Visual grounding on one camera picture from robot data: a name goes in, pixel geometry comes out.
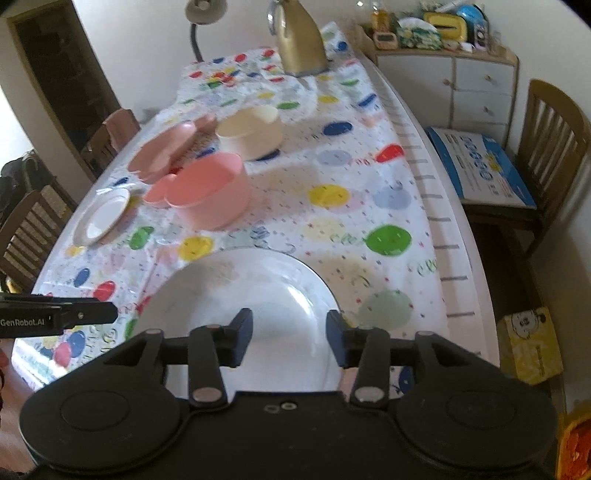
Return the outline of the left hand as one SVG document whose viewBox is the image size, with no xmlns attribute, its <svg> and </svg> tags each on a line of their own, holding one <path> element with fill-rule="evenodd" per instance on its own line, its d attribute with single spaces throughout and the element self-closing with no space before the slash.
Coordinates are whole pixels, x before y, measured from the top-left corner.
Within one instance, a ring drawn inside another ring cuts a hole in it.
<svg viewBox="0 0 591 480">
<path fill-rule="evenodd" d="M 3 350 L 0 350 L 0 377 L 1 377 L 1 387 L 5 385 L 5 375 L 4 370 L 9 366 L 9 358 Z"/>
</svg>

